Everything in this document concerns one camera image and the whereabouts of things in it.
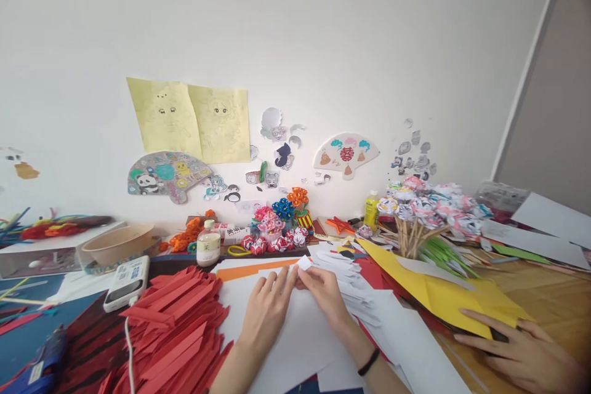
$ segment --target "beige bowl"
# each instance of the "beige bowl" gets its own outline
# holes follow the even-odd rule
[[[150,232],[154,225],[131,225],[101,234],[82,247],[100,266],[127,259],[148,249],[152,244]]]

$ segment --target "yellow paper folder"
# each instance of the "yellow paper folder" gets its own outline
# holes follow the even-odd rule
[[[357,241],[376,263],[421,305],[449,324],[492,339],[491,330],[487,325],[466,317],[459,309],[466,308],[486,314],[513,328],[517,326],[518,318],[533,320],[491,281],[471,279],[470,282],[476,287],[476,291],[468,291],[455,283],[409,271],[390,251],[367,240]]]

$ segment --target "orange paper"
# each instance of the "orange paper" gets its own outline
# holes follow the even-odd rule
[[[240,267],[240,268],[229,268],[224,270],[219,270],[217,272],[218,279],[222,281],[230,281],[236,280],[237,278],[248,277],[251,275],[258,274],[260,270],[263,269],[274,269],[274,268],[281,268],[284,266],[290,266],[297,263],[299,257],[297,259],[289,259],[284,260],[282,262],[272,262],[272,263],[262,263],[260,265],[250,265],[247,267]]]

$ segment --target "yellow paper sheet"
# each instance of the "yellow paper sheet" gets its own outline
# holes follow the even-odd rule
[[[405,269],[390,251],[370,241],[357,239],[367,253],[393,279],[400,283],[427,310],[442,320],[492,339],[490,328],[463,315],[459,309],[467,308],[486,314],[515,328],[517,319],[533,320],[519,305],[509,299],[491,281],[471,279],[476,291],[468,291],[437,277],[417,274]]]
[[[246,89],[188,86],[205,163],[251,160]]]
[[[187,85],[127,79],[146,153],[181,151],[203,159]]]

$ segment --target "bottle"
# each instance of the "bottle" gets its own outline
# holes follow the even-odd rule
[[[206,220],[205,229],[197,236],[197,264],[202,268],[215,264],[220,258],[222,236],[214,229],[214,224],[213,220]]]
[[[377,204],[380,199],[377,197],[377,191],[370,191],[365,201],[365,219],[363,222],[371,228],[373,232],[377,229]]]

